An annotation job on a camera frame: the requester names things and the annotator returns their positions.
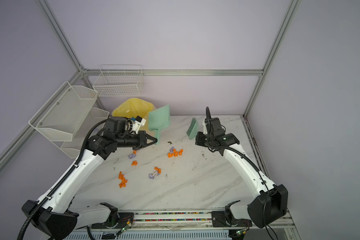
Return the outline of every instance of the white marble table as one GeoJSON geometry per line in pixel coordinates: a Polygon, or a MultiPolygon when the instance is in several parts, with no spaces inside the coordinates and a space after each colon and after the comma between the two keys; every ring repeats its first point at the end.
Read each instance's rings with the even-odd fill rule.
{"type": "MultiPolygon", "coordinates": [[[[132,160],[127,157],[132,153],[131,148],[118,148],[89,176],[71,207],[108,202],[120,210],[186,210],[222,208],[235,200],[251,202],[248,186],[228,160],[188,139],[186,132],[192,117],[171,116],[171,124],[162,131],[160,144],[137,151],[132,159],[138,162],[137,166],[131,166],[132,160]],[[172,146],[183,149],[182,156],[168,158],[172,146]],[[161,168],[161,175],[149,179],[148,174],[156,166],[161,168]],[[120,171],[128,180],[121,189],[120,171]]],[[[256,163],[240,116],[217,117],[256,163]]],[[[202,131],[205,116],[196,118],[202,131]]]]}

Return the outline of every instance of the metal rail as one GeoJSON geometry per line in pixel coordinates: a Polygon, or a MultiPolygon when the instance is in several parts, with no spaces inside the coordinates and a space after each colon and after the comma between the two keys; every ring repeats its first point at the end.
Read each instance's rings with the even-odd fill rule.
{"type": "MultiPolygon", "coordinates": [[[[89,69],[84,72],[86,76],[98,76],[100,69],[89,69]]],[[[261,69],[166,69],[155,70],[145,69],[143,70],[144,76],[262,76],[263,70],[261,69]]]]}
{"type": "MultiPolygon", "coordinates": [[[[68,82],[69,84],[74,84],[75,81],[79,78],[81,78],[81,73],[76,72],[75,74],[73,74],[71,79],[68,80],[68,82]]],[[[58,91],[56,91],[55,94],[53,94],[51,98],[48,99],[48,101],[43,105],[42,108],[45,111],[51,108],[51,106],[54,105],[54,103],[56,102],[56,99],[58,99],[65,90],[65,88],[59,88],[58,91]]],[[[39,118],[43,116],[43,113],[45,113],[45,111],[40,111],[38,116],[35,116],[36,122],[39,118]]],[[[20,149],[21,146],[23,146],[24,142],[28,140],[33,131],[34,128],[27,124],[27,126],[21,131],[21,133],[3,151],[3,153],[0,155],[0,174],[4,167],[8,164],[8,162],[13,158],[15,153],[20,149]]]]}
{"type": "Polygon", "coordinates": [[[272,63],[273,63],[273,60],[280,48],[280,45],[284,39],[284,36],[288,30],[288,26],[290,25],[292,19],[293,19],[293,16],[295,15],[297,9],[298,9],[298,6],[300,4],[301,0],[291,0],[290,4],[289,4],[289,7],[288,7],[288,10],[287,10],[287,13],[285,14],[285,17],[284,17],[284,20],[283,20],[283,23],[281,24],[280,26],[280,29],[279,29],[279,32],[276,36],[276,39],[272,45],[272,48],[269,52],[269,55],[268,55],[268,58],[265,62],[265,65],[264,65],[264,69],[263,69],[263,75],[259,77],[258,81],[257,81],[257,84],[255,86],[255,89],[253,90],[253,93],[251,95],[251,98],[250,98],[250,101],[245,109],[245,112],[243,114],[244,117],[247,117],[248,114],[250,113],[251,111],[251,108],[253,106],[253,103],[254,103],[254,100],[256,99],[257,95],[259,94],[260,92],[260,89],[261,89],[261,86],[263,85],[264,83],[264,80],[268,74],[268,71],[269,71],[269,68],[271,67],[272,63]]]}

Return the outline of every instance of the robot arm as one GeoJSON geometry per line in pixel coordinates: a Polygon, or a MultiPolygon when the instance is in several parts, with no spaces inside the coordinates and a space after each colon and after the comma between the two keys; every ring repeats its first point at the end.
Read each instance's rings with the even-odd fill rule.
{"type": "MultiPolygon", "coordinates": [[[[22,207],[22,211],[28,217],[27,221],[55,240],[64,239],[74,229],[94,223],[105,223],[104,226],[113,227],[118,220],[116,207],[103,202],[85,209],[70,209],[73,197],[89,175],[118,147],[132,147],[138,150],[157,142],[156,138],[145,131],[139,131],[145,124],[145,119],[141,117],[113,117],[105,123],[103,129],[89,137],[96,126],[91,129],[87,140],[84,140],[84,149],[59,180],[37,201],[28,200],[22,207]]],[[[26,227],[24,230],[22,228],[18,239],[22,239],[21,235],[24,235],[25,229],[26,227]]]]}
{"type": "Polygon", "coordinates": [[[220,152],[239,172],[254,198],[250,204],[238,201],[228,205],[230,213],[226,215],[232,215],[234,219],[251,219],[259,228],[284,216],[287,213],[287,189],[283,185],[277,186],[259,170],[239,140],[232,133],[225,133],[218,118],[211,118],[208,107],[203,126],[203,132],[196,136],[196,145],[220,152]]]}

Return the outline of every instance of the white wire basket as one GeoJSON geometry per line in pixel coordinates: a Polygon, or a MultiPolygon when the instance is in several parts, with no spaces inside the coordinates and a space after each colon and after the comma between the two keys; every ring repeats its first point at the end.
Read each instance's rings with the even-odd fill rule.
{"type": "Polygon", "coordinates": [[[71,86],[68,82],[64,85],[67,89],[41,120],[35,122],[40,109],[28,122],[49,141],[72,141],[97,99],[93,89],[71,86]]]}
{"type": "MultiPolygon", "coordinates": [[[[81,146],[84,142],[84,138],[87,135],[88,131],[101,120],[107,119],[109,116],[109,112],[102,110],[100,108],[91,108],[89,114],[85,118],[81,127],[77,131],[76,135],[73,137],[72,141],[63,142],[61,146],[58,146],[58,143],[54,142],[54,144],[61,149],[65,154],[67,154],[70,158],[77,158],[80,153],[81,146]]],[[[92,132],[92,135],[95,135],[100,129],[104,127],[104,124],[99,125],[92,132]]]]}
{"type": "Polygon", "coordinates": [[[141,65],[100,65],[93,89],[100,97],[140,96],[144,86],[141,65]]]}

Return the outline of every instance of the wire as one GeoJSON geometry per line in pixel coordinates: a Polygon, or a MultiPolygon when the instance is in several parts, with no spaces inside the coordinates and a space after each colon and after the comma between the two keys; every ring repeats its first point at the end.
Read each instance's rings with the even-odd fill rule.
{"type": "Polygon", "coordinates": [[[224,224],[227,227],[231,227],[231,225],[229,223],[223,223],[222,221],[220,221],[220,219],[217,219],[217,218],[216,218],[216,220],[218,220],[219,222],[221,222],[222,224],[224,224]]]}
{"type": "MultiPolygon", "coordinates": [[[[269,189],[268,189],[267,184],[264,182],[263,177],[261,176],[261,174],[260,174],[260,173],[258,173],[258,174],[259,174],[261,180],[263,181],[265,187],[267,188],[267,197],[265,198],[265,203],[264,203],[264,208],[263,208],[263,223],[265,224],[265,205],[267,204],[267,200],[268,200],[268,198],[269,198],[269,189]]],[[[277,234],[275,233],[275,231],[274,231],[269,225],[268,225],[268,227],[269,227],[269,228],[273,231],[273,233],[275,234],[276,240],[279,240],[279,238],[277,237],[277,234]]],[[[271,236],[271,234],[270,234],[269,231],[268,231],[267,225],[265,225],[265,230],[267,230],[267,233],[268,233],[269,237],[270,237],[272,240],[274,240],[273,237],[271,236]]]]}
{"type": "Polygon", "coordinates": [[[128,216],[128,217],[125,217],[125,218],[121,218],[121,219],[119,219],[119,221],[125,221],[127,218],[128,218],[128,220],[130,220],[131,217],[132,217],[132,216],[128,216]]]}
{"type": "Polygon", "coordinates": [[[233,235],[231,235],[231,234],[228,234],[228,237],[230,237],[230,238],[235,238],[235,237],[238,237],[239,235],[236,233],[236,234],[233,234],[233,235]]]}
{"type": "Polygon", "coordinates": [[[95,124],[95,126],[93,126],[89,132],[87,133],[86,137],[84,138],[83,144],[81,146],[80,152],[79,152],[79,156],[77,157],[77,159],[75,160],[74,164],[71,166],[71,168],[61,177],[61,179],[58,181],[58,183],[56,185],[54,185],[54,187],[49,191],[49,193],[47,194],[47,196],[41,200],[39,202],[38,205],[35,206],[35,208],[31,211],[31,213],[29,214],[29,216],[27,217],[27,219],[25,220],[24,224],[21,226],[19,234],[17,236],[17,240],[23,240],[24,238],[24,234],[25,234],[25,230],[27,230],[29,224],[31,223],[31,220],[33,219],[33,217],[35,216],[35,214],[38,212],[38,210],[40,209],[40,207],[42,207],[45,202],[49,199],[51,199],[52,195],[55,193],[55,191],[59,188],[59,186],[67,179],[67,177],[73,172],[73,170],[76,169],[75,165],[77,165],[83,155],[84,155],[84,150],[86,149],[87,146],[87,142],[88,142],[88,138],[91,135],[91,133],[95,130],[95,128],[97,126],[99,126],[100,124],[103,124],[104,122],[106,122],[107,119],[102,120],[98,123],[95,124]]]}
{"type": "Polygon", "coordinates": [[[230,150],[230,151],[236,153],[237,155],[239,155],[241,158],[244,158],[254,168],[255,171],[260,172],[260,169],[247,156],[245,156],[245,154],[241,153],[240,151],[238,151],[238,150],[236,150],[236,149],[234,149],[232,147],[227,147],[227,146],[215,146],[215,147],[210,146],[210,144],[209,144],[209,134],[211,132],[211,120],[210,120],[211,113],[209,111],[209,107],[206,107],[205,115],[206,115],[206,120],[207,120],[207,125],[208,125],[208,130],[207,130],[207,135],[206,135],[206,138],[207,138],[206,144],[207,144],[207,147],[208,147],[209,151],[216,152],[217,151],[216,149],[230,150]]]}
{"type": "Polygon", "coordinates": [[[95,240],[95,239],[93,238],[92,234],[91,234],[91,230],[89,229],[89,226],[86,226],[85,228],[87,229],[87,233],[88,233],[89,239],[90,239],[90,240],[95,240]]]}

